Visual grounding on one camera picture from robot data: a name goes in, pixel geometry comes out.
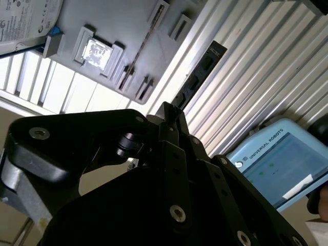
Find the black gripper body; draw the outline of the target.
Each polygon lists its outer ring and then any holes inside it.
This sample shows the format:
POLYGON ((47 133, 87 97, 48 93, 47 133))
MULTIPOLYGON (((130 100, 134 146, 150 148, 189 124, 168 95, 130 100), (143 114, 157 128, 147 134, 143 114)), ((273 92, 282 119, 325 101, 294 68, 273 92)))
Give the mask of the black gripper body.
POLYGON ((228 228, 185 167, 139 167, 65 205, 41 245, 227 245, 228 228))

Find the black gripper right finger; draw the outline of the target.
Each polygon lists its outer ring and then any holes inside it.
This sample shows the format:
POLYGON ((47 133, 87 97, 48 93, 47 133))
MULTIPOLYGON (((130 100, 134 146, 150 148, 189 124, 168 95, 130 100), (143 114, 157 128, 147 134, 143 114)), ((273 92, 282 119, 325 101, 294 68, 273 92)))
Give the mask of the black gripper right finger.
POLYGON ((301 235, 223 155, 208 157, 189 134, 184 113, 176 121, 187 156, 188 177, 195 186, 204 244, 218 236, 221 245, 306 245, 301 235))

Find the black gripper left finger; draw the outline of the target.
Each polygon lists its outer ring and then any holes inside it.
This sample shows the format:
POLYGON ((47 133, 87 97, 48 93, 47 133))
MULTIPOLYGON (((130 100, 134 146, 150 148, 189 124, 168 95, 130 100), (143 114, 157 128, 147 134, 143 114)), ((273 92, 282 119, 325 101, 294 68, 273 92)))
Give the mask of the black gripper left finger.
POLYGON ((165 102, 155 116, 136 110, 25 117, 5 143, 5 187, 43 235, 67 204, 139 167, 185 167, 177 118, 165 102))

